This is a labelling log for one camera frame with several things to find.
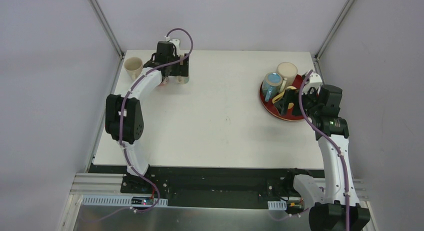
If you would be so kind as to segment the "cream floral mug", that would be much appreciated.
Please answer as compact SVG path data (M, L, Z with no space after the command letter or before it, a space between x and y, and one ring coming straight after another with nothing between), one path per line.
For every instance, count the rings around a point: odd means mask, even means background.
M140 76L143 66L144 63L139 57L130 57L123 63L123 67L132 81L135 81Z

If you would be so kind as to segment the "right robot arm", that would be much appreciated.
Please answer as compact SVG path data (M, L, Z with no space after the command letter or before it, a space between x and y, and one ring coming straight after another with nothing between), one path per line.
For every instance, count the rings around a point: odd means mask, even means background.
M304 118L315 132L324 166L325 187L320 188L305 169L290 169L275 194L284 201L300 196L309 211L312 231L361 231L371 220L355 190L349 163L349 129L339 116L343 97L341 88L325 84L320 88L299 90L290 87L273 104L285 114Z

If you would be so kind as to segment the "blue mug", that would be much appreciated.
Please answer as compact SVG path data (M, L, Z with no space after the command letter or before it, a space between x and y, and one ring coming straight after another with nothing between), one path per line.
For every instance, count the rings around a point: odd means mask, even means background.
M277 72L269 72L265 75L260 89L266 103L279 93L283 81L284 78Z

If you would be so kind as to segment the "yellow mug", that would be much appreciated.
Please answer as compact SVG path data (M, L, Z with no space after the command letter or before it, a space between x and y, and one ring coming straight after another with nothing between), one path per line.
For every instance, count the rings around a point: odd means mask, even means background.
M296 88L296 87L294 87L294 86L289 86L289 87L287 87L286 89L296 89L296 90L297 90L297 88ZM279 101L279 100L282 98L282 96L283 96L284 92L285 92L285 91L283 91L282 93L279 93L277 96L275 96L275 97L272 99L272 103L273 103L273 105L274 105L274 103L275 103L276 101Z

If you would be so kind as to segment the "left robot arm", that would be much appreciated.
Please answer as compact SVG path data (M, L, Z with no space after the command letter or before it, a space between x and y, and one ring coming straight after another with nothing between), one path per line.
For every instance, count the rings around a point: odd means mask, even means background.
M141 68L139 75L122 94L110 94L105 104L105 131L120 146L127 172L136 176L133 186L140 193L152 189L153 180L145 173L149 162L139 143L144 132L142 102L168 77L175 77L180 84L189 79L189 53L182 53L180 40L166 38L159 41L156 52Z

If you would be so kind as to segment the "pink mug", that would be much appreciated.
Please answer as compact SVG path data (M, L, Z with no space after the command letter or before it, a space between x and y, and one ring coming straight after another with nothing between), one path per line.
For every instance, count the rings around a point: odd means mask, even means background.
M166 86L169 83L169 78L165 77L162 82L159 84L159 87Z

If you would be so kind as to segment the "cream green mug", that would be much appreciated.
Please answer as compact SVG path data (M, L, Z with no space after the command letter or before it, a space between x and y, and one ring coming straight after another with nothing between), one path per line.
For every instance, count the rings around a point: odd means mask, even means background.
M189 76L177 76L177 83L180 85L185 85L189 82Z

